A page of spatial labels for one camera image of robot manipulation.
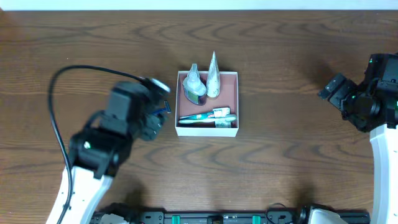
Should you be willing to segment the blue disposable razor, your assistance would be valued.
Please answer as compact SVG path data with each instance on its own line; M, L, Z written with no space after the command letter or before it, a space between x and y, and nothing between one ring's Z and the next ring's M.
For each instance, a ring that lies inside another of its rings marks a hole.
M153 114L153 115L158 115L158 114L162 114L162 113L170 114L171 112L172 112L172 111L171 111L169 102L168 102L167 100L165 100L165 101L164 101L164 107L155 110L152 114Z

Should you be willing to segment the clear spray bottle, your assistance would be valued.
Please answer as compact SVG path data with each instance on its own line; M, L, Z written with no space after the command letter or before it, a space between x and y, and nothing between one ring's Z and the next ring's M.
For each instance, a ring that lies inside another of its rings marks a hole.
M206 103L206 86L200 79L198 66L193 63L187 77L183 80L185 97L193 104L202 106Z

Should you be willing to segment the white cream tube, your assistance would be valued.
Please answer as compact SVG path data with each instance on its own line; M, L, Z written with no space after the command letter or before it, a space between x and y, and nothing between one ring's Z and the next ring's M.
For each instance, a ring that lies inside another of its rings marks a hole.
M210 98L216 98L220 94L220 89L221 89L220 71L218 68L218 62L215 52L213 52L208 70L208 76L206 79L206 89L207 89L206 94Z

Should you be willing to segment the green soap packet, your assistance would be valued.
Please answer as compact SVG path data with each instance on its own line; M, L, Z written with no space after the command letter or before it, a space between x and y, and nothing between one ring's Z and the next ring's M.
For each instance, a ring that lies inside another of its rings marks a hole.
M216 128L231 128L232 125L231 125L230 121L222 120L222 121L215 121L215 127Z

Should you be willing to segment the red teal toothpaste tube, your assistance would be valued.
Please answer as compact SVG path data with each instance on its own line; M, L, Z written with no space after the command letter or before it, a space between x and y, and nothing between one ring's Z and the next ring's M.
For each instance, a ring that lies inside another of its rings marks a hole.
M181 117L179 117L179 119L199 120L199 119L206 119L206 118L224 118L225 116L229 115L230 113L231 113L231 109L229 107L215 108L206 113L181 116Z

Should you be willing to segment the green white toothbrush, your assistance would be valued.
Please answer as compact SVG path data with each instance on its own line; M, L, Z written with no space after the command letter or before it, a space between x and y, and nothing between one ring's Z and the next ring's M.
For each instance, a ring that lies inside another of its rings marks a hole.
M179 124L194 124L194 123L215 123L216 121L232 122L237 119L235 114L229 114L222 118L205 118L205 119L180 119Z

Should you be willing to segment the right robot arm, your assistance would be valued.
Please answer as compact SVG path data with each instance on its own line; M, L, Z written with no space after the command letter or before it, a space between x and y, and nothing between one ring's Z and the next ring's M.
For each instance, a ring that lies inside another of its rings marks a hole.
M337 74L319 92L358 131L369 134L374 160L373 212L302 207L294 223L397 223L397 54L372 54L364 80Z

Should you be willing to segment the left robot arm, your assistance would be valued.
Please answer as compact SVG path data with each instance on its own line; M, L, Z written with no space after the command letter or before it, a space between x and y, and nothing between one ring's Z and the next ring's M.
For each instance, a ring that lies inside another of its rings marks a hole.
M95 112L71 137L68 161L47 223L89 223L95 208L129 158L133 142L156 138L165 121L160 108L170 88L156 79L119 82L105 110Z

